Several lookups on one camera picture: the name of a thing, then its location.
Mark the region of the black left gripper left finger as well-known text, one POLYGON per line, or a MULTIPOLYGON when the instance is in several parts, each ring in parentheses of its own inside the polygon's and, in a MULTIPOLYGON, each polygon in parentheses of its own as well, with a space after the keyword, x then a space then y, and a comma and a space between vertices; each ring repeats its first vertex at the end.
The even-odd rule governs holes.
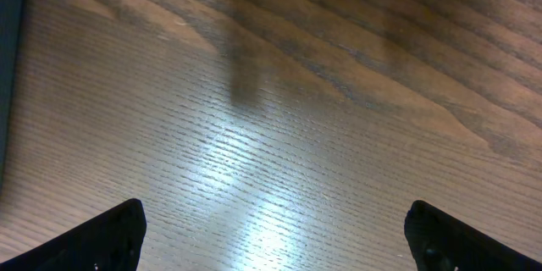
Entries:
POLYGON ((1 271, 136 271, 147 221, 132 198, 17 257, 1 271))

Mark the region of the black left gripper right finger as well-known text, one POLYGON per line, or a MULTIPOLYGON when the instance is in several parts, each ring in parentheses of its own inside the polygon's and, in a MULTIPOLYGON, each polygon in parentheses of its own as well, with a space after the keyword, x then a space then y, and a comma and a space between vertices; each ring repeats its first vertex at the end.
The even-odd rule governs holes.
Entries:
POLYGON ((404 233, 418 271, 541 271, 541 263, 421 200, 404 233))

